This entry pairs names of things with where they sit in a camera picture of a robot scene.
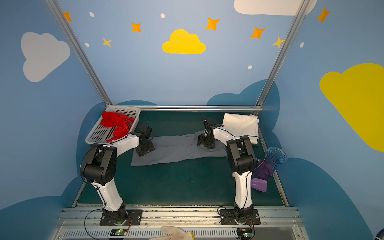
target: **purple scoop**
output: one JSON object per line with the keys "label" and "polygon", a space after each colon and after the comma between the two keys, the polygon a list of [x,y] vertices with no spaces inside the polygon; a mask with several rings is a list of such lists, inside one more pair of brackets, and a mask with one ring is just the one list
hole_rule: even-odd
{"label": "purple scoop", "polygon": [[251,180],[251,187],[261,192],[266,192],[266,180],[254,178]]}

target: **gray cloth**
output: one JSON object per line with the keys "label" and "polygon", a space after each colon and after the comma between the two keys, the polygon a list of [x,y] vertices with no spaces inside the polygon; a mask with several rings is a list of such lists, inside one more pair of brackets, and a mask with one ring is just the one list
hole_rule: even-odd
{"label": "gray cloth", "polygon": [[197,146],[197,138],[204,130],[183,136],[164,136],[152,139],[155,150],[139,157],[136,149],[133,151],[131,166],[145,166],[158,163],[180,162],[185,159],[200,157],[225,157],[227,152],[224,144],[216,141],[215,149]]}

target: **yellow star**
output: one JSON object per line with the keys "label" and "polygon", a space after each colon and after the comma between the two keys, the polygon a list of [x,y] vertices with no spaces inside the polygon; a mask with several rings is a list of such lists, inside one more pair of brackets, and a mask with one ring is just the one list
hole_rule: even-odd
{"label": "yellow star", "polygon": [[132,26],[133,26],[133,30],[132,30],[132,32],[137,31],[137,32],[141,33],[141,30],[140,30],[140,25],[141,25],[141,23],[139,23],[139,24],[134,24],[133,22],[131,22],[131,24],[132,24]]}
{"label": "yellow star", "polygon": [[281,43],[284,42],[284,41],[285,41],[285,39],[280,40],[280,36],[278,36],[278,37],[277,37],[277,42],[274,43],[274,44],[272,44],[272,46],[273,46],[273,45],[277,45],[277,46],[280,48]]}
{"label": "yellow star", "polygon": [[64,16],[65,16],[65,18],[66,18],[68,21],[72,22],[72,19],[70,18],[70,12],[68,12],[68,13],[64,13]]}
{"label": "yellow star", "polygon": [[208,26],[207,26],[206,30],[213,29],[216,31],[216,25],[219,21],[220,21],[220,19],[212,20],[212,19],[208,18]]}
{"label": "yellow star", "polygon": [[264,29],[258,29],[258,28],[255,28],[255,32],[253,33],[253,35],[251,36],[251,39],[253,38],[258,38],[260,39],[262,37],[262,33],[264,32],[265,28]]}
{"label": "yellow star", "polygon": [[109,47],[111,47],[111,46],[109,45],[109,43],[110,43],[112,40],[107,41],[107,40],[105,40],[104,38],[103,38],[103,40],[104,40],[103,45],[108,45]]}
{"label": "yellow star", "polygon": [[321,13],[321,15],[317,18],[317,20],[321,20],[321,23],[324,22],[324,19],[328,16],[328,14],[330,14],[331,12],[327,12],[327,10],[323,10],[323,12]]}

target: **white cloud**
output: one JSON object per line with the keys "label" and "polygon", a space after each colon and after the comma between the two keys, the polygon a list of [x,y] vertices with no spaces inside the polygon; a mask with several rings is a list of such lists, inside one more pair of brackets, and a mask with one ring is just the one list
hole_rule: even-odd
{"label": "white cloud", "polygon": [[24,75],[31,82],[39,82],[60,66],[71,54],[70,47],[49,33],[24,33],[22,51],[26,58]]}
{"label": "white cloud", "polygon": [[[308,14],[317,0],[311,0],[306,14]],[[235,10],[242,14],[257,15],[283,15],[294,16],[299,8],[301,0],[235,0]]]}

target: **yellow cloud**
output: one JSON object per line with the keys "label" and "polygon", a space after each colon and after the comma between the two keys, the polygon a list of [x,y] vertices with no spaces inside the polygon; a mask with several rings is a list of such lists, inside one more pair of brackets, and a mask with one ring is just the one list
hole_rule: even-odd
{"label": "yellow cloud", "polygon": [[184,29],[175,30],[169,41],[163,43],[163,51],[166,53],[200,54],[206,48],[196,34],[188,33]]}
{"label": "yellow cloud", "polygon": [[320,88],[364,142],[384,152],[384,67],[364,63],[330,72]]}

